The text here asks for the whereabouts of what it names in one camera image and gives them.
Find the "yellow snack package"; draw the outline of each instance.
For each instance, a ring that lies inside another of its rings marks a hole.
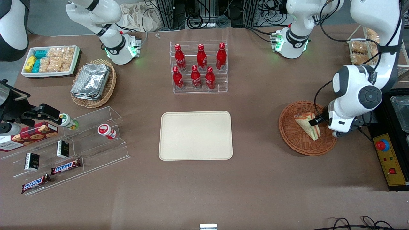
[[[37,58],[34,57],[34,55],[31,55],[28,58],[27,63],[24,66],[24,70],[27,71],[27,72],[31,72],[33,70],[33,66],[34,66],[34,63],[36,62],[36,60],[37,60]]]

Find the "red coca-cola bottle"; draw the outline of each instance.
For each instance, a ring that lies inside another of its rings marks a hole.
[[[206,86],[209,91],[214,90],[215,88],[215,79],[213,73],[213,68],[211,66],[207,67],[207,74],[206,74]]]
[[[173,67],[173,82],[175,83],[177,90],[184,90],[184,83],[182,74],[179,72],[179,69],[175,66]]]
[[[226,44],[224,44],[223,42],[219,44],[219,50],[217,51],[217,55],[216,55],[216,68],[218,70],[226,70],[226,58],[227,58],[227,54],[226,54]]]
[[[203,44],[198,45],[198,54],[197,54],[197,60],[198,60],[198,66],[199,66],[199,71],[204,72],[206,71],[207,68],[207,55],[205,53],[205,47]]]
[[[200,81],[200,73],[198,72],[198,67],[196,65],[192,66],[192,78],[193,88],[200,89],[202,87],[202,82]]]
[[[175,59],[176,59],[176,64],[179,67],[180,71],[184,72],[186,71],[186,59],[184,57],[184,53],[182,52],[182,49],[180,48],[179,44],[175,45]]]

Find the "brown table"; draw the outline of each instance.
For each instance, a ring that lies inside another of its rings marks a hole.
[[[347,38],[356,25],[327,27]],[[227,39],[229,92],[174,95],[169,75],[170,41]],[[349,63],[343,43],[319,28],[298,59],[272,53],[270,45],[245,29],[209,29],[154,34],[141,58],[115,66],[118,82],[107,106],[122,117],[121,135],[130,159],[35,196],[21,195],[10,161],[2,161],[2,229],[313,229],[360,216],[408,228],[409,194],[387,192],[373,144],[359,132],[338,140],[328,154],[300,155],[278,131],[278,117],[290,102],[312,100],[315,92]],[[80,65],[106,59],[96,36],[30,36],[30,46],[78,45]],[[72,78],[26,79],[16,87],[31,93],[32,104],[47,103],[76,117]],[[319,95],[327,104],[331,87]],[[160,118],[165,112],[226,110],[231,114],[234,154],[230,160],[161,161]]]

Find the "round wicker basket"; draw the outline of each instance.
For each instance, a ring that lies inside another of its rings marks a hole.
[[[98,100],[98,101],[91,101],[91,100],[84,100],[84,99],[76,98],[76,97],[74,97],[74,96],[71,94],[71,98],[72,98],[72,100],[75,102],[75,104],[77,104],[77,105],[79,105],[79,106],[84,106],[84,107],[86,107],[86,108],[96,108],[96,107],[100,107],[100,106],[102,106],[103,104],[105,104],[105,103],[109,100],[109,98],[111,97],[112,93],[114,92],[115,84],[116,84],[116,82],[117,82],[117,74],[115,73],[115,69],[114,69],[114,67],[112,66],[112,64],[109,63],[109,62],[106,61],[106,60],[100,60],[100,59],[98,59],[98,60],[90,61],[90,62],[88,62],[87,64],[97,64],[97,65],[98,65],[98,64],[104,64],[104,65],[106,65],[106,66],[108,66],[108,67],[110,68],[110,73],[109,73],[108,80],[107,80],[107,82],[106,82],[104,91],[103,91],[103,93],[102,93],[102,97],[101,97],[101,99]],[[81,72],[82,68],[84,68],[84,66],[81,67],[81,69],[80,69],[80,70],[77,72],[77,74],[75,75],[74,82],[72,83],[72,85],[74,85],[75,82],[77,81],[78,75],[79,75],[79,73]]]
[[[322,112],[321,105],[317,105],[317,108]],[[301,154],[308,156],[326,154],[334,148],[337,139],[332,136],[332,130],[323,122],[319,124],[321,137],[315,141],[312,140],[294,119],[294,115],[308,112],[315,112],[314,103],[311,101],[296,101],[289,104],[280,114],[280,134],[290,148]]]

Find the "clear acrylic display stand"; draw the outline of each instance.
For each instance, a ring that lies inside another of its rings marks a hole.
[[[217,51],[219,50],[219,44],[221,42],[224,42],[226,44],[226,53],[227,53],[227,59],[226,59],[226,70],[218,70],[216,68],[216,54]],[[173,72],[172,68],[176,66],[176,60],[175,60],[175,45],[179,44],[186,59],[186,65],[187,69],[184,72],[180,72],[183,76],[183,82],[185,85],[185,88],[183,90],[177,90],[176,85],[173,82]],[[207,55],[207,66],[213,67],[213,73],[216,77],[216,88],[212,91],[207,90],[206,88],[206,72],[200,72],[201,77],[200,80],[202,82],[202,88],[201,89],[195,89],[193,88],[193,83],[192,83],[192,78],[190,77],[192,73],[192,66],[197,65],[198,61],[196,59],[196,55],[198,54],[198,45],[203,44],[204,45],[204,51],[206,52]],[[173,93],[175,94],[180,94],[180,93],[221,93],[221,92],[227,92],[227,70],[228,70],[228,51],[227,51],[227,41],[226,40],[215,40],[215,41],[180,41],[180,42],[171,42],[170,49],[170,60],[171,60],[171,68],[170,68],[170,73],[171,73],[171,81],[172,81],[172,88],[173,88]]]
[[[59,138],[46,139],[46,142],[42,142],[42,144],[35,147],[22,147],[18,149],[18,152],[4,158],[13,158],[13,175],[14,178],[24,178],[21,180],[22,185],[41,178],[41,176],[45,174],[50,175],[51,168],[80,158],[81,167],[72,168],[52,175],[51,182],[30,189],[24,194],[33,195],[38,192],[43,192],[67,181],[129,158],[126,143],[121,138],[118,124],[115,122],[119,118],[121,118],[121,116],[109,106],[99,109],[74,118],[79,123],[77,130],[72,131],[66,128],[60,128],[63,133],[60,133]],[[109,140],[107,137],[98,134],[98,126],[102,123],[109,124],[117,132],[115,139]],[[69,143],[69,158],[63,159],[57,156],[58,140],[64,140]],[[26,153],[40,155],[38,170],[24,170]]]

